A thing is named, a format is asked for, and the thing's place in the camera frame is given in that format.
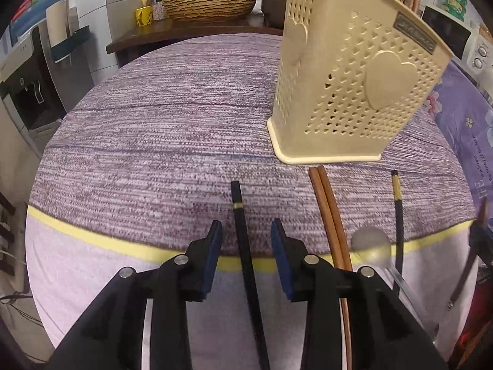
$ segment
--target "spoon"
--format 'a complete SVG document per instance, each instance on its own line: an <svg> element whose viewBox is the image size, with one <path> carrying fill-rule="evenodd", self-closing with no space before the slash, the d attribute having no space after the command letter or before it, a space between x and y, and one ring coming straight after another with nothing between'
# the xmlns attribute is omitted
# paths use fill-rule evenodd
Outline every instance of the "spoon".
<svg viewBox="0 0 493 370"><path fill-rule="evenodd" d="M438 325L428 316L425 308L392 263L391 244L387 234L379 228L360 228L351 237L351 247L358 253L363 263L377 266L389 272L408 298L426 333L431 340L435 340Z"/></svg>

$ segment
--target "sink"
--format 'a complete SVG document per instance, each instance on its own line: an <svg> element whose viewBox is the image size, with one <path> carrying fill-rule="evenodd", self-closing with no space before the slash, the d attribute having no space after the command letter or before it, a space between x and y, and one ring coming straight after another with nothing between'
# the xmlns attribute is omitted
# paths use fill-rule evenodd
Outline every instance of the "sink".
<svg viewBox="0 0 493 370"><path fill-rule="evenodd" d="M177 21L227 21L246 17L257 0L163 0L168 18Z"/></svg>

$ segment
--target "round table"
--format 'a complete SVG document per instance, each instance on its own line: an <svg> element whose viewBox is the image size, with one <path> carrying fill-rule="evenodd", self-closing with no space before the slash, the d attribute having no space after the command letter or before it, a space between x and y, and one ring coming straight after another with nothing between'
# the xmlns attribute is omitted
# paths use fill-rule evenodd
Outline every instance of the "round table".
<svg viewBox="0 0 493 370"><path fill-rule="evenodd" d="M158 267L205 237L217 218L223 257L213 290L203 303L187 304L192 361L196 368L257 368L231 210L230 181L238 179L271 366L299 368L306 306L289 303L280 288L272 219L310 253L329 249L308 167L279 161L267 132L281 40L209 36L153 51L66 115L45 149L26 222L31 288L55 346L120 268ZM399 171L403 275L442 319L465 263L474 207L435 123L418 110L381 161L325 167L348 238L376 225L393 241L390 171ZM462 330L474 283L475 271L443 318L436 346L444 357Z"/></svg>

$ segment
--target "microwave knob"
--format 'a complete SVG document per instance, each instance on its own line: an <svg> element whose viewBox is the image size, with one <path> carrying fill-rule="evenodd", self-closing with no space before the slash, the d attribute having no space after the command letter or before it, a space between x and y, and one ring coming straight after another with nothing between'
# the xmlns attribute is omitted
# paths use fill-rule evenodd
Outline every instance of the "microwave knob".
<svg viewBox="0 0 493 370"><path fill-rule="evenodd" d="M483 63L479 58L475 58L473 62L476 68L481 69L483 67Z"/></svg>

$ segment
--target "basket label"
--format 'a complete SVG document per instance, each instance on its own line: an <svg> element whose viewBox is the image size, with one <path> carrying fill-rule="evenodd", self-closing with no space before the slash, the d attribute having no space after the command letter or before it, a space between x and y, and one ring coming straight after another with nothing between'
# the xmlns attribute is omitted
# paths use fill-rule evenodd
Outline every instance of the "basket label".
<svg viewBox="0 0 493 370"><path fill-rule="evenodd" d="M436 42L429 37L424 31L421 30L413 21L411 21L406 15L398 13L395 18L394 28L401 31L406 36L413 39L428 53L433 54L436 47Z"/></svg>

